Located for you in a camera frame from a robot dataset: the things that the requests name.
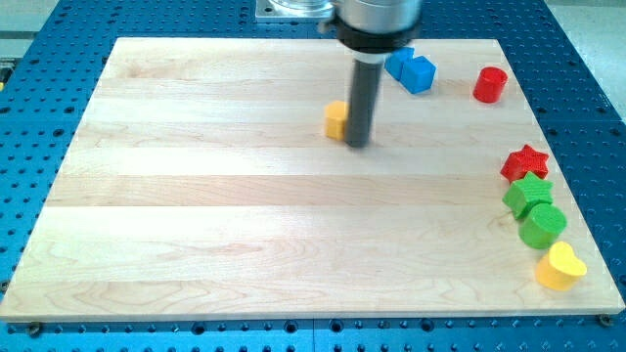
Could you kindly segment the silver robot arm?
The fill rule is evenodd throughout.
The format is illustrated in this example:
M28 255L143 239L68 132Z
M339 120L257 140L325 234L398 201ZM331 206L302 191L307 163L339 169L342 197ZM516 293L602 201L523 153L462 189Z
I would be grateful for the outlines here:
M345 47L365 54L385 54L417 37L423 0L337 0L322 19L320 33L335 31Z

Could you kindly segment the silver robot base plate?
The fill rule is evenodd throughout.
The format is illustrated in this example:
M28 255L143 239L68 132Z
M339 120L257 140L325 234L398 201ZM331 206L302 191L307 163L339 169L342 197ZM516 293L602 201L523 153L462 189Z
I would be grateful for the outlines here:
M330 0L256 0L256 22L317 22L333 10Z

